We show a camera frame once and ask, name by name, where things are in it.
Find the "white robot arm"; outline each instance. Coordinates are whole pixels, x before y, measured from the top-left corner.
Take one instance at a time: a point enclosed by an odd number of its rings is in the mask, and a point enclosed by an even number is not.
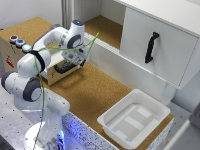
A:
[[[17,63],[18,73],[6,72],[1,80],[1,85],[6,91],[14,95],[14,104],[20,110],[41,110],[43,108],[43,94],[40,81],[36,78],[38,69],[42,72],[51,62],[48,49],[39,51],[51,41],[57,42],[61,48],[76,50],[63,50],[62,57],[71,65],[82,65],[86,62],[89,46],[84,47],[85,26],[81,21],[74,20],[70,30],[59,25],[54,25],[33,45],[33,50],[22,57]],[[55,143],[62,131],[62,115],[68,113],[70,104],[64,98],[45,89],[44,108],[48,109],[45,123],[41,128],[36,147],[38,149],[65,149],[64,142]],[[25,136],[25,149],[33,150],[35,135],[30,138]]]

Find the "cabinet top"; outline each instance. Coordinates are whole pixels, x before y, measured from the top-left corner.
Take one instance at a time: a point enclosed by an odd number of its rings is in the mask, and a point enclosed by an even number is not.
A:
[[[200,5],[189,0],[114,0],[200,37]]]

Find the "brown cork surface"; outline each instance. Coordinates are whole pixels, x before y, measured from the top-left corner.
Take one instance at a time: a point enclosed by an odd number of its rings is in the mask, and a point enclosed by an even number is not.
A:
[[[0,36],[9,41],[9,37],[16,34],[32,45],[50,26],[50,23],[36,17],[0,31]],[[119,149],[123,150],[122,147],[104,133],[102,126],[97,122],[97,118],[127,95],[131,89],[88,63],[83,68],[71,73],[52,86],[49,87],[46,82],[44,85],[67,99],[70,102],[70,111],[72,113]],[[137,150],[146,149],[172,119],[173,116],[169,115]]]
[[[102,41],[120,49],[123,26],[115,23],[103,16],[98,16],[85,22],[85,31],[89,34],[98,36]]]

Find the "white plastic bin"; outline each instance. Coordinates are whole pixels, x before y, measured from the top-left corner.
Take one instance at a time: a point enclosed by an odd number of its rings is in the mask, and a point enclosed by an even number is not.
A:
[[[122,147],[135,149],[169,113],[169,108],[136,89],[102,114],[98,122]]]

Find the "green cable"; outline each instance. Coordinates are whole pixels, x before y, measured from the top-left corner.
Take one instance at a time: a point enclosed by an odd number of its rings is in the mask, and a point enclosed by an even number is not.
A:
[[[87,56],[86,56],[86,59],[87,59],[87,57],[88,57],[88,55],[89,55],[89,53],[90,53],[90,50],[91,50],[91,48],[92,48],[92,46],[93,46],[93,44],[94,44],[96,38],[98,37],[98,35],[99,35],[99,32],[96,34],[96,36],[94,37],[94,39],[93,39],[92,41],[90,41],[88,44],[86,44],[86,45],[84,45],[84,46],[82,46],[82,47],[79,47],[79,48],[65,49],[65,48],[59,48],[59,47],[44,47],[44,48],[39,49],[38,51],[42,51],[42,50],[45,50],[45,49],[47,49],[47,48],[48,48],[48,49],[50,49],[50,48],[51,48],[51,49],[60,49],[60,50],[78,50],[78,49],[81,49],[81,48],[85,48],[86,46],[88,46],[88,45],[90,45],[90,44],[92,43],[91,46],[90,46],[90,49],[89,49],[89,51],[88,51],[88,53],[87,53]],[[37,137],[36,137],[36,140],[35,140],[35,143],[34,143],[33,150],[35,149],[35,145],[36,145],[36,143],[37,143],[38,136],[39,136],[39,134],[40,134],[40,129],[41,129],[41,127],[42,127],[42,121],[43,121],[43,117],[44,117],[44,99],[45,99],[43,80],[42,80],[42,77],[41,77],[41,74],[40,74],[40,70],[39,70],[38,65],[37,65],[36,56],[35,56],[35,66],[36,66],[36,69],[37,69],[38,74],[39,74],[40,82],[42,83],[43,104],[42,104],[42,119],[41,119],[41,122],[40,122],[40,128],[39,128],[38,133],[37,133]]]

